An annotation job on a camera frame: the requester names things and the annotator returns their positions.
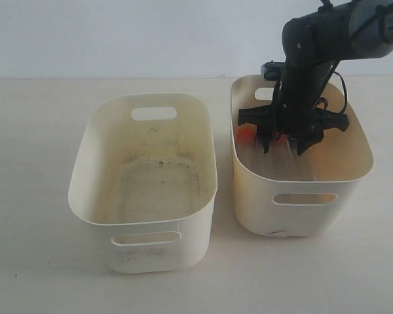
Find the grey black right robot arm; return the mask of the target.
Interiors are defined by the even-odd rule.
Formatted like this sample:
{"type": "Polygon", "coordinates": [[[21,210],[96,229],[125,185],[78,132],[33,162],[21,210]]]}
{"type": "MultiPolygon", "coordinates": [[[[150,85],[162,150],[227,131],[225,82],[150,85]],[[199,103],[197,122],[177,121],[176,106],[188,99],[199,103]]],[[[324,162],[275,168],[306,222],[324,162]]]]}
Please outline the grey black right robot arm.
{"type": "Polygon", "coordinates": [[[323,1],[317,11],[288,21],[281,42],[285,60],[261,67],[263,79],[274,82],[271,103],[239,110],[238,125],[256,127],[255,141],[264,152],[285,137],[302,155],[326,130],[347,130],[347,107],[329,111],[322,93],[342,61],[393,51],[393,1],[323,1]]]}

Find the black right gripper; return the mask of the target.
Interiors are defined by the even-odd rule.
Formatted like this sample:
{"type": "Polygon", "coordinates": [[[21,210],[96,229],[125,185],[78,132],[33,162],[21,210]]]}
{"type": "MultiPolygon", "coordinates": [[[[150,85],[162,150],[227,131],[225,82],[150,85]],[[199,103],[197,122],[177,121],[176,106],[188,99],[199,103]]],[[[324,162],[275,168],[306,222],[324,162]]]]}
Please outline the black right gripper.
{"type": "Polygon", "coordinates": [[[296,67],[285,62],[281,80],[275,81],[271,103],[240,109],[238,125],[257,126],[255,140],[264,154],[269,152],[277,134],[296,137],[298,156],[322,142],[323,130],[346,131],[346,108],[338,113],[328,111],[327,101],[321,98],[333,70],[332,61],[313,67],[296,67]]]}

